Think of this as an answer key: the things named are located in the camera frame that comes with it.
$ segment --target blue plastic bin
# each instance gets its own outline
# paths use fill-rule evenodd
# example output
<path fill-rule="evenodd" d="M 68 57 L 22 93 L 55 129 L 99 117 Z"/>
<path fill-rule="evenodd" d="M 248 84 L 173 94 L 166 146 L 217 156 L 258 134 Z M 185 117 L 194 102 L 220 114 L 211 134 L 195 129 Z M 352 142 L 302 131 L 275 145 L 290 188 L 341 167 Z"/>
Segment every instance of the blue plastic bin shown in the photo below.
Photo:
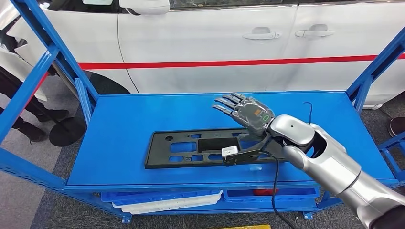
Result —
<path fill-rule="evenodd" d="M 228 203 L 267 202 L 272 196 L 256 196 L 253 190 L 224 190 L 224 200 Z M 297 201 L 320 196 L 319 188 L 282 188 L 276 192 L 275 201 Z"/>
<path fill-rule="evenodd" d="M 183 191 L 183 192 L 102 192 L 101 201 L 113 202 L 116 206 L 147 203 L 168 199 L 198 197 L 218 194 L 220 190 Z"/>

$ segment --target blue metal shelf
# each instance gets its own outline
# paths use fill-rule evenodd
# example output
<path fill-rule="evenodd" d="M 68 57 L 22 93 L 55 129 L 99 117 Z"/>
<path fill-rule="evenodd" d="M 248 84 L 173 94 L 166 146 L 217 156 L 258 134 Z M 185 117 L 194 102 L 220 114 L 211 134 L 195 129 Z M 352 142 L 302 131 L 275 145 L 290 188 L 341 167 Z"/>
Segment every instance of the blue metal shelf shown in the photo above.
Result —
<path fill-rule="evenodd" d="M 100 96 L 67 185 L 80 186 L 81 189 L 87 185 L 99 186 L 95 191 L 115 188 L 113 185 L 136 185 L 139 189 L 160 185 L 238 189 L 245 183 L 255 183 L 254 187 L 271 187 L 275 164 L 145 169 L 149 139 L 156 130 L 238 127 L 231 118 L 211 108 L 214 99 L 220 95 Z M 377 179 L 394 179 L 345 92 L 260 92 L 245 95 L 264 102 L 277 115 L 289 114 L 301 120 L 309 118 L 309 107 L 303 102 L 311 102 L 313 122 L 341 142 L 367 173 Z M 278 186 L 282 188 L 283 182 L 287 181 L 312 179 L 290 163 L 282 163 Z"/>
<path fill-rule="evenodd" d="M 189 167 L 145 169 L 144 160 L 153 131 L 238 127 L 230 118 L 211 109 L 213 99 L 222 93 L 208 94 L 132 94 L 99 95 L 59 37 L 36 0 L 11 0 L 21 16 L 47 48 L 14 98 L 0 115 L 0 139 L 3 140 L 27 101 L 34 94 L 52 62 L 59 65 L 78 90 L 88 125 L 82 146 L 68 180 L 25 161 L 0 148 L 0 170 L 28 180 L 62 195 L 122 217 L 131 215 L 111 203 L 104 203 L 91 192 L 101 191 L 173 191 L 176 189 L 254 189 L 272 188 L 274 165 L 234 167 Z M 405 28 L 388 44 L 357 80 L 344 92 L 258 92 L 248 93 L 271 107 L 277 115 L 289 114 L 303 121 L 313 104 L 313 122 L 321 125 L 341 142 L 363 169 L 389 187 L 402 185 L 405 172 L 394 165 L 388 149 L 403 146 L 405 133 L 379 148 L 364 127 L 358 112 L 364 104 L 371 83 L 405 51 Z M 88 94 L 96 102 L 90 104 Z M 393 172 L 384 162 L 387 157 Z M 280 165 L 279 188 L 318 187 L 290 163 Z M 312 213 L 340 204 L 325 192 L 322 201 L 314 198 L 276 204 L 280 211 Z M 270 212 L 266 203 L 225 203 L 163 211 L 155 214 Z"/>

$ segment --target silver robotic arm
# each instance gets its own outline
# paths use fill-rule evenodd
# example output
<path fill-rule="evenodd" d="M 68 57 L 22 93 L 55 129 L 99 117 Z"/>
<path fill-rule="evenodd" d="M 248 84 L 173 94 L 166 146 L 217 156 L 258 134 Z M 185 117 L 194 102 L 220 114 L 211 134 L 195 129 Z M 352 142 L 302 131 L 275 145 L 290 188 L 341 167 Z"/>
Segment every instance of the silver robotic arm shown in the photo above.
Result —
<path fill-rule="evenodd" d="M 283 114 L 275 117 L 254 98 L 233 93 L 216 99 L 230 109 L 214 105 L 262 139 L 258 148 L 223 155 L 226 165 L 236 165 L 257 155 L 271 138 L 282 146 L 285 158 L 324 189 L 340 198 L 367 229 L 405 228 L 405 197 L 362 171 L 346 149 L 316 124 Z M 307 153 L 313 148 L 314 153 Z"/>

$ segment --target car body panel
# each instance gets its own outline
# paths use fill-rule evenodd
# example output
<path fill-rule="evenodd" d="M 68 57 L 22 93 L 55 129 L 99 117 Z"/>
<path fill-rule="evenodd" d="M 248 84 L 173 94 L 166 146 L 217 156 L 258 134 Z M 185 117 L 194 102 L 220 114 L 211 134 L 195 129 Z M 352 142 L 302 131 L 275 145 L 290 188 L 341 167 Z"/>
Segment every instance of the car body panel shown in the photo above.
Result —
<path fill-rule="evenodd" d="M 276 59 L 287 45 L 296 10 L 288 5 L 120 14 L 119 43 L 125 63 Z M 279 36 L 246 36 L 271 32 Z M 273 71 L 272 65 L 128 69 L 140 93 L 264 91 L 282 77 Z"/>
<path fill-rule="evenodd" d="M 404 10 L 397 0 L 44 12 L 84 70 L 131 93 L 187 93 L 344 90 L 404 26 Z M 23 19 L 8 35 L 27 40 L 16 52 L 34 65 L 44 47 Z M 371 86 L 366 107 L 404 90 L 404 59 Z"/>
<path fill-rule="evenodd" d="M 43 11 L 78 62 L 123 63 L 117 37 L 117 14 L 89 14 L 47 9 Z M 27 41 L 26 45 L 15 51 L 32 65 L 36 64 L 45 52 L 44 45 L 23 18 L 14 24 L 7 35 L 24 38 Z M 115 81 L 130 93 L 137 93 L 126 69 L 88 71 Z"/>
<path fill-rule="evenodd" d="M 9 0 L 0 1 L 0 30 L 3 30 L 19 15 L 20 13 Z"/>
<path fill-rule="evenodd" d="M 353 57 L 344 62 L 295 64 L 280 72 L 288 77 L 286 90 L 345 90 L 371 63 L 356 60 L 379 54 L 405 25 L 405 2 L 302 4 L 284 58 Z M 299 37 L 298 31 L 319 33 Z M 321 31 L 333 31 L 327 36 Z M 382 104 L 405 89 L 405 60 L 398 60 L 373 85 L 365 105 Z"/>

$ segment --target robot finger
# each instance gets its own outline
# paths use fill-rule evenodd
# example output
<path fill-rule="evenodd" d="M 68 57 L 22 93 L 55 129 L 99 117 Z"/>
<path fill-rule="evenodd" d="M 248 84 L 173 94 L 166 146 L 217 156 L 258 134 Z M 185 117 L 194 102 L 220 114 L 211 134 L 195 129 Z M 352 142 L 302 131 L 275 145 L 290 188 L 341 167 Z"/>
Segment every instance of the robot finger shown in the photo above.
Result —
<path fill-rule="evenodd" d="M 234 109 L 235 106 L 236 106 L 236 104 L 234 104 L 232 102 L 229 102 L 228 100 L 223 99 L 223 98 L 217 98 L 217 99 L 215 99 L 215 101 L 219 102 L 219 103 L 222 103 L 222 104 L 224 104 L 225 106 L 227 106 L 227 107 L 229 107 L 231 109 Z"/>
<path fill-rule="evenodd" d="M 238 98 L 240 100 L 244 100 L 246 98 L 246 96 L 244 96 L 238 92 L 231 93 L 231 95 L 235 96 L 236 98 Z"/>
<path fill-rule="evenodd" d="M 215 104 L 215 105 L 213 105 L 213 108 L 223 112 L 225 115 L 231 116 L 232 111 L 229 109 L 226 109 L 225 107 L 223 107 L 221 105 Z"/>
<path fill-rule="evenodd" d="M 233 102 L 235 104 L 238 104 L 241 101 L 239 98 L 237 98 L 237 97 L 235 97 L 233 95 L 230 95 L 230 94 L 223 95 L 222 98 L 228 99 L 229 101 L 231 101 L 231 102 Z"/>

